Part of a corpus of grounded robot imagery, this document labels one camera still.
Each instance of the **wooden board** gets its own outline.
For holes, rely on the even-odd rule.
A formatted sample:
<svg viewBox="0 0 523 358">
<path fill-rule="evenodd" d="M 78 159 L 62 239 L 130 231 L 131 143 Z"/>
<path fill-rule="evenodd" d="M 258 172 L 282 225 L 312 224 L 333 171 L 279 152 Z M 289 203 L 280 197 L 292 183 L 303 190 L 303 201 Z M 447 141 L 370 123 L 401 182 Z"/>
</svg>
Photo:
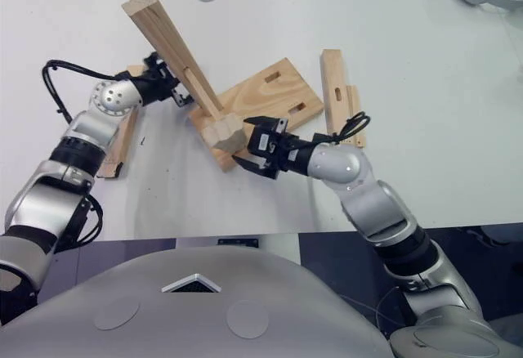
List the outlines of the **wooden board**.
<svg viewBox="0 0 523 358">
<path fill-rule="evenodd" d="M 324 108 L 287 58 L 223 92 L 218 99 L 223 105 L 223 114 L 234 112 L 241 119 L 257 115 L 284 117 L 288 119 L 289 131 L 309 121 Z M 190 112 L 190 119 L 199 132 L 212 122 L 212 118 L 206 117 L 200 108 Z M 244 130 L 250 137 L 253 126 L 244 124 Z M 223 171 L 236 165 L 230 154 L 216 149 L 211 151 Z M 244 149 L 237 155 L 246 154 Z"/>
<path fill-rule="evenodd" d="M 220 101 L 163 9 L 162 3 L 159 0 L 129 0 L 122 8 L 205 113 L 211 114 L 221 110 Z M 194 82 L 187 78 L 186 69 L 194 75 L 205 96 L 201 94 L 201 89 L 195 87 Z"/>
<path fill-rule="evenodd" d="M 357 86 L 346 86 L 346 92 L 349 96 L 349 103 L 351 106 L 351 115 L 355 115 L 361 111 L 360 93 Z M 365 137 L 365 130 L 358 132 L 354 136 L 355 145 L 364 148 L 367 145 L 367 138 Z"/>
<path fill-rule="evenodd" d="M 340 50 L 325 49 L 321 54 L 321 78 L 324 89 L 325 119 L 327 132 L 339 133 L 352 116 L 349 96 L 346 91 L 345 66 Z M 349 138 L 342 143 L 354 145 Z"/>
<path fill-rule="evenodd" d="M 129 65 L 127 71 L 131 76 L 140 76 L 145 69 L 144 65 Z M 105 156 L 96 176 L 98 178 L 118 178 L 123 163 L 127 159 L 127 152 L 131 144 L 132 134 L 138 118 L 138 108 L 132 109 L 131 113 L 120 123 L 116 139 Z"/>
</svg>

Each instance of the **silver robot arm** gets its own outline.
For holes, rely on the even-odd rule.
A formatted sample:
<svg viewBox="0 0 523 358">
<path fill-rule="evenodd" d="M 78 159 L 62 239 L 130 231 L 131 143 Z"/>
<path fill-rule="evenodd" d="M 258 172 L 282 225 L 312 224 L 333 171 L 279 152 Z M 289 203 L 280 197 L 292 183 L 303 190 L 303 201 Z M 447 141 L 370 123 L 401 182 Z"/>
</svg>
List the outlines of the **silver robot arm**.
<svg viewBox="0 0 523 358">
<path fill-rule="evenodd" d="M 412 327 L 391 335 L 396 356 L 523 354 L 483 320 L 480 303 L 467 282 L 400 196 L 374 178 L 360 149 L 334 145 L 333 138 L 325 135 L 301 140 L 285 132 L 287 119 L 255 117 L 245 122 L 255 125 L 248 150 L 262 160 L 234 157 L 236 162 L 264 177 L 276 179 L 279 171 L 290 170 L 321 180 L 337 194 L 347 219 L 381 258 L 417 318 Z"/>
<path fill-rule="evenodd" d="M 141 76 L 123 72 L 117 80 L 104 80 L 95 86 L 88 109 L 70 122 L 50 158 L 39 164 L 6 212 L 5 234 L 0 236 L 0 274 L 7 271 L 18 275 L 33 295 L 42 287 L 52 255 L 87 238 L 78 241 L 88 210 L 97 204 L 89 192 L 124 117 L 135 106 L 170 96 L 179 106 L 192 101 L 190 96 L 176 93 L 179 81 L 156 53 L 144 62 L 147 69 Z M 44 70 L 55 63 L 65 62 L 49 61 Z M 46 85 L 51 94 L 56 92 L 52 84 Z M 57 103 L 59 113 L 70 121 L 61 101 Z M 5 279 L 0 275 L 0 293 L 6 291 L 2 288 Z"/>
</svg>

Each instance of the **wooden block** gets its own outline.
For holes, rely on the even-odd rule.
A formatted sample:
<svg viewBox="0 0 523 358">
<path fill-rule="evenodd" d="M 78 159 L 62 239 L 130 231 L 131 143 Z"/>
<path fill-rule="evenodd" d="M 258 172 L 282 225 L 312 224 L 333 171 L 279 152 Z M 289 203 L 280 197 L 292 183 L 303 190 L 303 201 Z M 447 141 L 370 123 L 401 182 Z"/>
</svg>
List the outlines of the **wooden block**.
<svg viewBox="0 0 523 358">
<path fill-rule="evenodd" d="M 327 132 L 339 133 L 351 117 L 349 96 L 346 91 L 345 67 L 340 50 L 325 49 L 321 54 L 321 78 L 324 89 Z M 342 141 L 354 145 L 352 138 Z"/>
<path fill-rule="evenodd" d="M 351 116 L 361 111 L 360 104 L 360 93 L 358 92 L 357 86 L 346 86 L 346 92 L 349 96 L 349 102 L 351 105 Z M 365 137 L 365 130 L 358 132 L 354 136 L 355 145 L 359 148 L 363 148 L 367 145 L 367 138 Z"/>
<path fill-rule="evenodd" d="M 247 145 L 244 123 L 234 113 L 210 124 L 202 130 L 202 137 L 210 148 L 218 148 L 233 154 Z"/>
<path fill-rule="evenodd" d="M 163 9 L 162 3 L 159 0 L 129 0 L 122 8 L 205 113 L 212 114 L 214 110 L 221 110 L 220 101 Z M 193 83 L 186 77 L 187 68 L 198 80 L 201 88 L 194 88 Z"/>
<path fill-rule="evenodd" d="M 288 119 L 289 131 L 323 110 L 321 100 L 287 58 L 223 92 L 218 98 L 223 105 L 223 114 L 234 112 L 242 120 L 257 115 L 283 117 Z M 200 133 L 212 122 L 199 108 L 190 113 L 190 119 Z M 244 131 L 249 138 L 253 126 L 244 124 Z M 225 151 L 211 151 L 223 171 L 236 165 Z M 245 157 L 248 152 L 243 149 L 237 155 Z"/>
<path fill-rule="evenodd" d="M 129 65 L 127 71 L 131 76 L 140 76 L 145 69 L 144 65 Z M 120 123 L 116 138 L 105 156 L 104 162 L 96 173 L 99 178 L 118 178 L 123 163 L 127 158 L 127 152 L 136 126 L 138 108 L 135 107 L 131 113 Z"/>
</svg>

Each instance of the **dark floor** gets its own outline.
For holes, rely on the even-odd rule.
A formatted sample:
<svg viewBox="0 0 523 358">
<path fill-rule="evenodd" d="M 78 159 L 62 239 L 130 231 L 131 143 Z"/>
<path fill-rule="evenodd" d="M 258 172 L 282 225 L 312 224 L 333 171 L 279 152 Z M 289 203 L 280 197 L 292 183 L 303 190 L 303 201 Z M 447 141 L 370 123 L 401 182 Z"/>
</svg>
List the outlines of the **dark floor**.
<svg viewBox="0 0 523 358">
<path fill-rule="evenodd" d="M 462 229 L 428 232 L 474 290 L 487 320 L 523 312 L 523 243 L 487 248 Z M 305 268 L 374 324 L 376 316 L 372 308 L 389 293 L 378 308 L 389 320 L 379 316 L 378 327 L 390 333 L 398 327 L 394 322 L 403 323 L 397 299 L 400 294 L 391 291 L 393 285 L 382 263 L 358 233 L 311 233 L 299 237 Z M 126 260 L 175 247 L 175 239 L 147 239 L 95 242 L 59 253 L 38 300 L 46 301 Z"/>
<path fill-rule="evenodd" d="M 457 228 L 431 229 L 428 234 L 476 293 L 486 320 L 523 312 L 523 243 L 487 248 Z M 375 308 L 393 287 L 378 256 L 358 233 L 300 234 L 300 249 L 302 265 L 340 295 Z M 401 323 L 395 293 L 387 296 L 380 311 Z M 375 323 L 371 310 L 353 306 Z M 387 333 L 397 328 L 387 320 L 380 325 Z"/>
</svg>

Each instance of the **table surface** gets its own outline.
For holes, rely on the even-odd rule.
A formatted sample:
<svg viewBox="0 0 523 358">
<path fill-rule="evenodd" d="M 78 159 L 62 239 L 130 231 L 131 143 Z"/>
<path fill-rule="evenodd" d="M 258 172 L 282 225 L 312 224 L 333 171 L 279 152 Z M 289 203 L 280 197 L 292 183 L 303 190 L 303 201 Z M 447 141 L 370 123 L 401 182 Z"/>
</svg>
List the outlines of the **table surface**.
<svg viewBox="0 0 523 358">
<path fill-rule="evenodd" d="M 2 213 L 66 128 L 43 64 L 110 74 L 151 52 L 125 1 L 0 0 Z M 460 0 L 161 1 L 217 93 L 287 56 L 322 96 L 320 53 L 342 49 L 373 119 L 374 173 L 422 226 L 523 221 L 522 12 Z M 93 79 L 53 79 L 71 112 L 86 108 Z M 123 176 L 93 190 L 102 239 L 353 230 L 321 182 L 222 173 L 187 113 L 172 102 L 141 112 Z M 321 115 L 295 133 L 324 131 Z"/>
</svg>

